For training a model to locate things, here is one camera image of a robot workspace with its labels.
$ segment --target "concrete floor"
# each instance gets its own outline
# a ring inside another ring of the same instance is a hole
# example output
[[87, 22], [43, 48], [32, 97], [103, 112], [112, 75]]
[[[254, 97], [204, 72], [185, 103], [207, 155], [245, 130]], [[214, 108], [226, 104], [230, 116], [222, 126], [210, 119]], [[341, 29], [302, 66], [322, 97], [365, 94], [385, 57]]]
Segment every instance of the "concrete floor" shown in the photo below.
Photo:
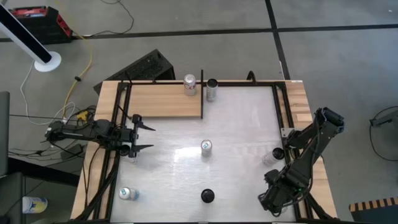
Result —
[[[130, 23], [117, 4], [107, 5], [95, 0], [61, 2], [67, 11], [63, 17], [82, 34], [106, 29], [121, 31]], [[122, 2], [135, 18], [130, 32], [270, 27], [266, 5], [261, 0]], [[7, 7], [37, 5], [59, 8], [53, 0], [8, 0], [6, 3]], [[398, 24], [398, 3], [394, 0], [377, 3], [370, 0], [278, 0], [272, 1], [272, 6], [278, 27]], [[384, 161], [372, 152], [368, 120], [383, 108], [397, 104], [397, 29], [295, 32], [280, 34], [280, 38], [290, 76], [304, 81], [312, 111], [328, 106], [346, 118], [345, 132], [334, 138], [324, 152], [339, 218], [352, 220], [348, 211], [350, 203], [396, 196], [398, 164]], [[25, 86], [30, 115], [53, 116], [62, 107], [73, 77], [88, 63], [87, 44], [93, 49], [93, 66], [71, 97], [80, 108], [96, 104], [98, 96], [92, 90], [93, 85], [153, 49], [159, 49], [174, 65], [177, 79], [187, 73], [199, 75], [201, 68], [205, 70], [205, 78], [242, 79], [253, 70], [259, 79], [283, 79], [271, 33], [77, 40], [47, 46], [59, 52], [63, 62], [54, 72], [33, 70]], [[19, 87], [32, 59], [14, 43], [0, 43], [0, 52], [0, 90], [11, 92], [11, 113], [24, 114]], [[45, 129], [45, 126], [30, 124], [25, 118], [12, 117], [10, 148], [32, 151], [46, 148], [46, 143], [39, 143], [44, 139]], [[392, 127], [375, 129], [374, 142], [381, 154], [398, 159], [395, 150], [398, 140]], [[43, 166], [59, 161], [59, 155], [51, 158], [55, 160], [29, 161]], [[81, 169], [81, 159], [54, 167], [73, 172]], [[27, 189], [34, 184], [33, 180], [29, 181]], [[50, 194], [51, 190], [60, 193]], [[49, 198], [51, 209], [28, 216], [28, 223], [43, 218], [66, 221], [75, 190], [42, 184], [31, 195]]]

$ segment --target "soda can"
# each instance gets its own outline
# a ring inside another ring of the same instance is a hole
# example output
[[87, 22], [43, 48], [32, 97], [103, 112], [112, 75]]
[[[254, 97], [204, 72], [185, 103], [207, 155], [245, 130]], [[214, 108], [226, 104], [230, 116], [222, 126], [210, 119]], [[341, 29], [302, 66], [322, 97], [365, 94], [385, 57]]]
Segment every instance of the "soda can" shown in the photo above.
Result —
[[130, 187], [123, 187], [119, 191], [119, 197], [122, 200], [137, 200], [139, 191]]
[[184, 91], [187, 96], [197, 93], [197, 79], [194, 75], [188, 74], [184, 77]]
[[213, 144], [210, 140], [203, 140], [200, 144], [202, 156], [210, 156]]
[[262, 162], [267, 166], [272, 166], [285, 157], [285, 152], [281, 148], [275, 148], [262, 157]]
[[206, 100], [212, 102], [217, 96], [218, 81], [214, 78], [209, 79], [206, 84]]

